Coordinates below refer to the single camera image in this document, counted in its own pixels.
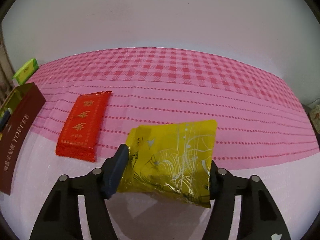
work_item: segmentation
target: yellow plastic wrapper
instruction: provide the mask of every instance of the yellow plastic wrapper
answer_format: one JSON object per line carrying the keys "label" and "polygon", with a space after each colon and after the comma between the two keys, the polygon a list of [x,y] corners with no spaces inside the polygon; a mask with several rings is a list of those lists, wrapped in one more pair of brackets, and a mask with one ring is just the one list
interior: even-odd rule
{"label": "yellow plastic wrapper", "polygon": [[118,192],[158,192],[210,208],[217,122],[140,125],[127,138],[129,163]]}

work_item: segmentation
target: silver screw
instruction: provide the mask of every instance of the silver screw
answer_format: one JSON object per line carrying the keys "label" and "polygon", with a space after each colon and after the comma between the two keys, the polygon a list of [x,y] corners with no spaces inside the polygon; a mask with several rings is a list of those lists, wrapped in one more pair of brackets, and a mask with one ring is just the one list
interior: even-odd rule
{"label": "silver screw", "polygon": [[227,174],[227,170],[224,169],[224,168],[220,168],[220,169],[218,169],[218,173],[219,173],[220,175],[226,175],[226,174]]}
{"label": "silver screw", "polygon": [[60,177],[59,177],[59,180],[60,181],[66,181],[68,179],[68,176],[67,175],[61,175]]}
{"label": "silver screw", "polygon": [[100,174],[102,172],[102,170],[100,169],[100,168],[95,168],[95,169],[93,169],[93,171],[92,171],[92,173],[94,174],[94,175],[98,175],[98,174]]}
{"label": "silver screw", "polygon": [[253,181],[255,181],[255,182],[259,182],[259,181],[260,181],[260,178],[259,178],[257,175],[253,175],[253,176],[251,177],[251,179],[252,179]]}

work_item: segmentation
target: pink tablecloth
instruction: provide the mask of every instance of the pink tablecloth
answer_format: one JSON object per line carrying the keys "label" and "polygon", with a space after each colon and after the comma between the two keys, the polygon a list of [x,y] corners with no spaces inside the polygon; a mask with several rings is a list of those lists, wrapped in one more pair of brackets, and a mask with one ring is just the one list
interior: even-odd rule
{"label": "pink tablecloth", "polygon": [[29,80],[47,102],[32,131],[57,141],[79,95],[112,90],[97,154],[113,156],[140,124],[215,119],[213,159],[231,170],[281,164],[319,147],[287,84],[217,55],[165,48],[108,49],[46,63]]}

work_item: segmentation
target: red tissue pack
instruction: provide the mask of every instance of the red tissue pack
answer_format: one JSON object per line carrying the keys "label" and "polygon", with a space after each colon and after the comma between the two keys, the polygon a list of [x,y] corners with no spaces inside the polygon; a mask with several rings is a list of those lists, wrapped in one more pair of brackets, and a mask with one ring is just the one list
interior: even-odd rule
{"label": "red tissue pack", "polygon": [[79,96],[62,128],[56,155],[95,162],[95,145],[111,91]]}

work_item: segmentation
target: curtain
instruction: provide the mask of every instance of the curtain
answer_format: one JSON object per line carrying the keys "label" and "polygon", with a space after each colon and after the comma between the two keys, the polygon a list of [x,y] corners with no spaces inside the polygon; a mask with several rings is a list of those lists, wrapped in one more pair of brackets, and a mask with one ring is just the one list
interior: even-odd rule
{"label": "curtain", "polygon": [[13,70],[7,56],[3,41],[2,26],[0,25],[0,105],[2,105],[13,88],[12,77]]}

